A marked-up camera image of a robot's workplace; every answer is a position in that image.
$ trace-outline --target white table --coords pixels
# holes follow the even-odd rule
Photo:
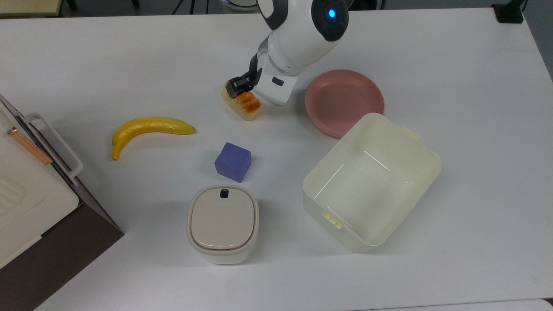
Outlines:
[[[551,310],[553,310],[553,307],[545,300],[534,299],[534,300],[501,301],[501,302],[432,305],[429,307],[380,309],[375,311],[551,311]]]
[[[499,24],[491,9],[352,12],[291,103],[242,121],[224,106],[222,84],[246,71],[268,33],[256,14],[0,20],[0,92],[51,121],[126,233],[39,310],[357,310],[553,296],[553,84],[525,23]],[[302,208],[303,178],[336,143],[311,124],[302,97],[331,69],[374,80],[385,115],[443,161],[371,254],[350,253]],[[198,132],[144,135],[112,161],[113,131],[150,115]],[[213,166],[225,142],[252,151],[242,185],[260,203],[258,244],[238,266],[214,266],[186,240],[193,195],[233,183]]]

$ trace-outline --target small plastic bin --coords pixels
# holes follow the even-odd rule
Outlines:
[[[304,208],[351,251],[382,244],[441,170],[436,153],[378,113],[365,115],[304,180]]]

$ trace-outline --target oven handle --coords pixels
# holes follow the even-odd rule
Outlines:
[[[50,125],[50,123],[48,123],[40,114],[38,114],[36,112],[30,113],[29,115],[27,115],[23,118],[23,121],[25,121],[25,123],[30,124],[31,122],[33,122],[37,119],[41,120],[44,123],[44,125],[46,125],[46,127],[54,134],[54,136],[58,139],[58,141],[61,143],[61,145],[65,149],[67,149],[67,152],[69,152],[69,155],[71,155],[73,160],[75,160],[75,163],[77,164],[76,167],[73,168],[72,170],[70,170],[69,172],[65,172],[69,178],[71,178],[71,179],[75,178],[82,171],[82,162],[81,162],[81,160],[77,157],[75,152],[73,152],[73,150],[71,150],[71,148],[69,148],[67,143],[61,138],[61,136],[52,127],[52,125]],[[66,170],[62,165],[60,165],[60,168],[64,171]]]

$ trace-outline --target toast slice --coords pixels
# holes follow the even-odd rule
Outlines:
[[[227,83],[223,86],[221,96],[225,103],[242,119],[251,121],[255,119],[262,110],[261,102],[250,92],[245,92],[232,99],[227,92]]]

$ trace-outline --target container handle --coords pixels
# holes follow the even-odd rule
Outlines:
[[[408,129],[408,128],[402,126],[402,127],[401,127],[401,130],[402,130],[403,132],[405,132],[405,134],[411,136],[412,139],[414,139],[414,140],[416,140],[416,141],[419,141],[419,136],[418,136],[417,134],[413,133],[410,129]]]
[[[344,224],[340,220],[338,220],[338,218],[330,214],[328,211],[324,211],[322,213],[322,216],[326,218],[326,220],[328,220],[331,224],[333,224],[334,227],[338,228],[338,230],[344,227]]]

